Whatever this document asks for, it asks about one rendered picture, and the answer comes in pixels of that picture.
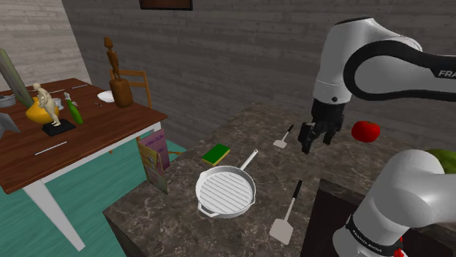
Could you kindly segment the grey angular object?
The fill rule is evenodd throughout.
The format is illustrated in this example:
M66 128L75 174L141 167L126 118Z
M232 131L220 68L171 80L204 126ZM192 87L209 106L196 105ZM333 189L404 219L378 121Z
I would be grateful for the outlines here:
M0 112L0 139L3 137L5 131L20 133L19 128L11 117L6 113Z

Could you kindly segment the grey-green leaning board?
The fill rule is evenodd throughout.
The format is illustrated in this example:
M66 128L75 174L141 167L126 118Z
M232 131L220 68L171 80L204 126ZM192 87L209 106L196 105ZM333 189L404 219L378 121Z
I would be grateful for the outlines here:
M11 62L6 50L0 48L0 73L4 77L4 80L15 94L16 99L26 106L31 107L34 100L30 96L25 84L23 83L18 71Z

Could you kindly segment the green and yellow sponge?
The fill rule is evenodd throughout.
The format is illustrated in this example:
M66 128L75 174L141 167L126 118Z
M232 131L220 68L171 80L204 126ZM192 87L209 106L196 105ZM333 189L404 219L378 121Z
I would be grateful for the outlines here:
M211 148L203 157L202 161L211 166L217 165L228 153L230 148L218 143Z

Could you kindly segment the white grill pan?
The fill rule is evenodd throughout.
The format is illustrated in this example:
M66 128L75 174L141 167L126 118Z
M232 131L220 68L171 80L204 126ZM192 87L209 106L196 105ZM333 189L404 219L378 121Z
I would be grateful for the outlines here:
M195 185L197 209L209 218L236 218L256 201L256 185L245 168L258 150L241 167L215 166L201 172Z

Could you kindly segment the wooden chair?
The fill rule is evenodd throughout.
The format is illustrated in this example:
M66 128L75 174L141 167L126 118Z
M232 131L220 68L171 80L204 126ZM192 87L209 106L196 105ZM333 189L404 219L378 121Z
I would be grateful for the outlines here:
M112 69L109 70L111 79L113 78L112 75ZM144 88L145 89L145 95L148 101L148 107L151 109L152 104L151 104L151 94L150 94L150 89L148 86L148 81L147 81L147 76L145 71L138 71L138 70L121 70L120 74L126 75L126 76L135 76L135 77L141 77L143 78L142 82L129 82L129 87L138 87L138 88Z

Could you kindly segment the silver table knife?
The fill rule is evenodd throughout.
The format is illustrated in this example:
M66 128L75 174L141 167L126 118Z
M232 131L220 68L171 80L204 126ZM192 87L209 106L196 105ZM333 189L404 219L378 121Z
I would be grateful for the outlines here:
M64 142L58 143L57 145L48 147L48 148L46 148L46 149L44 149L44 150L41 150L41 151L38 151L38 152L34 153L33 156L38 156L38 155L40 155L40 154L42 154L42 153L45 153L45 152L47 152L47 151L49 151L49 150L52 150L52 149L54 149L54 148L60 147L60 146L62 146L62 145L65 145L66 143L68 143L68 141L64 141Z

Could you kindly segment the yellow vase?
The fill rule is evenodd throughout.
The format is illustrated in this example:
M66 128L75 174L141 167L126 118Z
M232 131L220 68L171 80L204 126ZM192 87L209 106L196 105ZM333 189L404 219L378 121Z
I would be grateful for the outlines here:
M26 111L26 117L39 124L51 123L53 126L60 126L58 119L59 109L51 97L47 98L47 103L41 107L40 99L33 97L34 103Z

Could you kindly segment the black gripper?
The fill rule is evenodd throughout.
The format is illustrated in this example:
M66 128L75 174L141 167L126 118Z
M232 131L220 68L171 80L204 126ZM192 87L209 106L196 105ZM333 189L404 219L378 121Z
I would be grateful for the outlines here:
M303 123L297 140L302 145L304 154L309 154L311 144L319 137L318 131L315 130L315 123L322 121L334 123L335 126L329 126L324 133L323 143L330 145L337 131L340 131L343 125L345 104L327 104L318 99L313 100L311 115L312 123Z

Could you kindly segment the green bottle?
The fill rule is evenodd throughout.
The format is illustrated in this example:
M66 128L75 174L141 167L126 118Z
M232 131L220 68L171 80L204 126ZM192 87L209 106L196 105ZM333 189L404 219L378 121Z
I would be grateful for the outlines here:
M81 114L79 113L78 109L76 108L75 104L73 103L73 101L71 100L71 97L70 95L67 93L67 92L64 92L64 97L66 99L66 102L68 104L68 107L69 107L69 111L72 115L72 118L73 120L77 123L77 124L83 124L83 119L82 119L82 116Z

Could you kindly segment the green watermelon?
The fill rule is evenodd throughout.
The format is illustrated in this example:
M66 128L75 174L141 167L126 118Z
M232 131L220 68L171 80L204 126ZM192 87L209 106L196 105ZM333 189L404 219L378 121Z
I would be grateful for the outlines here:
M442 149L429 149L427 152L439 160L446 174L456 174L456 152Z

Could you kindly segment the teal rug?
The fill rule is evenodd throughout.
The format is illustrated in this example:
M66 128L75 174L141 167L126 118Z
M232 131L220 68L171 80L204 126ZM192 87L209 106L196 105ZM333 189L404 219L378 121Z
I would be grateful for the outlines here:
M47 183L85 243L78 251L23 190L0 189L0 257L126 257L102 212L146 179L135 141Z

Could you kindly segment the purple book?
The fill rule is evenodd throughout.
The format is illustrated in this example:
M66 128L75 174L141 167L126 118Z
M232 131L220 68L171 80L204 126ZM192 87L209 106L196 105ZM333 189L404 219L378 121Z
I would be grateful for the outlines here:
M163 169L167 169L170 166L167 141L163 128L145 137L144 139L141 139L139 143L143 144L146 147L149 147L152 150L155 150L161 156Z

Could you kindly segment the dark robot stand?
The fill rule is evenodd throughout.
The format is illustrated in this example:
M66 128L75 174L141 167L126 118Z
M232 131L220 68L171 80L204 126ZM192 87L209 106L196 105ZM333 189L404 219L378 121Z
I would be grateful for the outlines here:
M300 257L338 257L332 235L363 199L361 193L321 179ZM456 234L440 226L409 229L403 246L408 257L456 257Z

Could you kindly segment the dark framed wall picture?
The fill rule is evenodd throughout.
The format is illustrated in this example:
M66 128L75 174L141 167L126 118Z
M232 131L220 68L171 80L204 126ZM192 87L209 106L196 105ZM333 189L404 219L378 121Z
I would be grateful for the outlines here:
M140 9L193 10L192 0L139 0Z

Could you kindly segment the red tomato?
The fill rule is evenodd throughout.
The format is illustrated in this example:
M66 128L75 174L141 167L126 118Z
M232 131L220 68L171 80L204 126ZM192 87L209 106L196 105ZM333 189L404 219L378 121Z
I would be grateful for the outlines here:
M361 142L375 141L380 132L381 129L378 124L366 120L357 121L351 129L353 138Z

